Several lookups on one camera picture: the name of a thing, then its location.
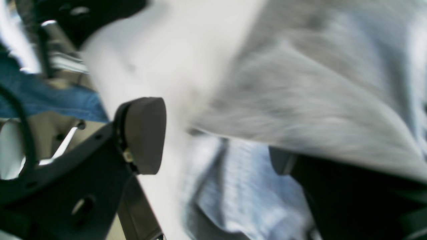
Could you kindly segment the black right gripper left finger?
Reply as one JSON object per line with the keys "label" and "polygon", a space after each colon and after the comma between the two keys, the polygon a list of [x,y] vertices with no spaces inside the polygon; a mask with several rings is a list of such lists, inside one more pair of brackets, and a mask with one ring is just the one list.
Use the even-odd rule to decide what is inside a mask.
{"label": "black right gripper left finger", "polygon": [[1,231],[22,240],[104,240],[118,215],[127,239],[161,238],[137,175],[158,173],[165,132],[162,98],[125,102],[74,150],[1,180]]}

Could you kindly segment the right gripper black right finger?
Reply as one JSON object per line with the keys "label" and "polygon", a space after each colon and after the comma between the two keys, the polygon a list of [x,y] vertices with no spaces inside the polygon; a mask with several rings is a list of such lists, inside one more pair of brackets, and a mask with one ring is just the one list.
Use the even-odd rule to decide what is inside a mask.
{"label": "right gripper black right finger", "polygon": [[269,147],[273,169],[303,188],[324,240],[425,240],[426,184]]}

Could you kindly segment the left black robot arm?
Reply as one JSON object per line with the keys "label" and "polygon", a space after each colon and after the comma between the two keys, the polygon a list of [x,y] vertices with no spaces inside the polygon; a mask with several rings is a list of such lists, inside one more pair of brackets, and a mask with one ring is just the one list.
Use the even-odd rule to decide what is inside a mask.
{"label": "left black robot arm", "polygon": [[148,5],[148,0],[16,0],[30,40],[40,42],[41,25],[55,20],[77,48],[96,30],[128,18]]}

